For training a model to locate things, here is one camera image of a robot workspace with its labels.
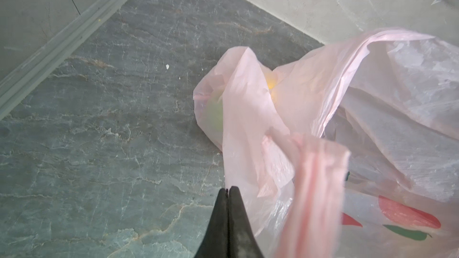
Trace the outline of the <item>pink printed plastic bag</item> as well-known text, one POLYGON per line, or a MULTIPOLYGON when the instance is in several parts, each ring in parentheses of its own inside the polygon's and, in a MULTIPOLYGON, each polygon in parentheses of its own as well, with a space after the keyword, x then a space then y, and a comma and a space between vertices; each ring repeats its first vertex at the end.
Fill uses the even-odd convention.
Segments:
POLYGON ((459 255, 457 46, 381 29, 275 69, 233 47, 193 100, 263 258, 459 255))

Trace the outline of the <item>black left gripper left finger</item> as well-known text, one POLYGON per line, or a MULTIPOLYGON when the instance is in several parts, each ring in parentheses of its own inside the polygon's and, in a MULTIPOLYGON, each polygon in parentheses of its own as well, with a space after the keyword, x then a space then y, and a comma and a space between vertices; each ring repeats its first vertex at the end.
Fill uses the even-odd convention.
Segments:
POLYGON ((195 258, 227 258, 229 246, 228 191, 220 189, 203 241, 195 258))

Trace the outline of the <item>green fake fruit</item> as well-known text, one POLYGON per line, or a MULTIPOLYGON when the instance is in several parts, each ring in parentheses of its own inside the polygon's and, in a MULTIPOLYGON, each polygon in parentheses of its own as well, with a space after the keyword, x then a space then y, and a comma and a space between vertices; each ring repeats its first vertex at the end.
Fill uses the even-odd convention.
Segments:
POLYGON ((221 93, 213 94, 204 110, 205 122, 208 124, 210 129, 215 132, 223 132, 223 104, 221 99, 221 93))

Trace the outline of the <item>yellow fake lemon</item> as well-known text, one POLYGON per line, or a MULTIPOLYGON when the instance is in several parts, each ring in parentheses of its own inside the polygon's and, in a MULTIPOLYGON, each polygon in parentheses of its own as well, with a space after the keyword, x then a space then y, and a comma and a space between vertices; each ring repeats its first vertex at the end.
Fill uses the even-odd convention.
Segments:
POLYGON ((277 85, 277 80, 275 78, 266 77, 265 80, 270 91, 277 85))

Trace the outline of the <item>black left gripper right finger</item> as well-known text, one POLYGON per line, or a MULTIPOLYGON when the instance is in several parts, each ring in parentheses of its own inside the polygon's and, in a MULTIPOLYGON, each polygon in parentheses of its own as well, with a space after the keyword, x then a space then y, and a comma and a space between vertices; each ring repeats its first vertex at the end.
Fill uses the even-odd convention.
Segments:
POLYGON ((236 186, 228 192, 228 254, 230 258, 263 258, 236 186))

